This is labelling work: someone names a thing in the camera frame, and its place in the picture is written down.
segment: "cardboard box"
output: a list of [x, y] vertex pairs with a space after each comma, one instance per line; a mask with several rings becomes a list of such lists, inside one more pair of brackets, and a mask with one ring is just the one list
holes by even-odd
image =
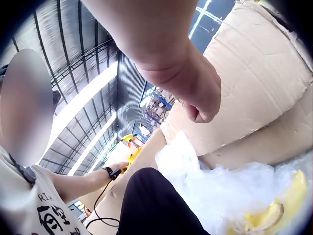
[[259, 130], [289, 110], [312, 82], [292, 35], [254, 1], [237, 2], [204, 56], [221, 78], [219, 113], [193, 123], [176, 102], [161, 125], [169, 143], [182, 130], [198, 156]]
[[[126, 185], [140, 168], [156, 168], [155, 154], [183, 130], [210, 167], [234, 169], [259, 161], [275, 164], [312, 148], [312, 73], [291, 35], [254, 1], [239, 1], [205, 56], [222, 79], [221, 110], [208, 124], [191, 122], [175, 103], [166, 123], [97, 206], [101, 217], [119, 218]], [[94, 213], [86, 223], [96, 219]], [[116, 228], [94, 222], [94, 234]]]

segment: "leg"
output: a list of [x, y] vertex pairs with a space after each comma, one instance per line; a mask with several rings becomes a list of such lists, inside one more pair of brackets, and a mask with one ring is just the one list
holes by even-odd
[[153, 168], [130, 178], [121, 210], [119, 235], [208, 235], [171, 183]]

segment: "black wristband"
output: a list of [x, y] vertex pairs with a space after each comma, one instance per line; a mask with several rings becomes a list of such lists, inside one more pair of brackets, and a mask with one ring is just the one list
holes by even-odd
[[112, 169], [110, 167], [104, 167], [102, 168], [102, 170], [106, 170], [109, 173], [109, 175], [112, 173]]

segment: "hand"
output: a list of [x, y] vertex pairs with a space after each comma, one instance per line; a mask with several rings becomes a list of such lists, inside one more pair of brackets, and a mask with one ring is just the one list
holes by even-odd
[[218, 113], [221, 79], [215, 68], [191, 43], [185, 53], [165, 68], [138, 70], [150, 83], [171, 92], [182, 103], [187, 116], [196, 123], [208, 123]]
[[126, 166], [128, 166], [128, 162], [119, 162], [111, 165], [110, 168], [112, 170], [121, 169], [123, 171], [126, 171], [127, 170]]

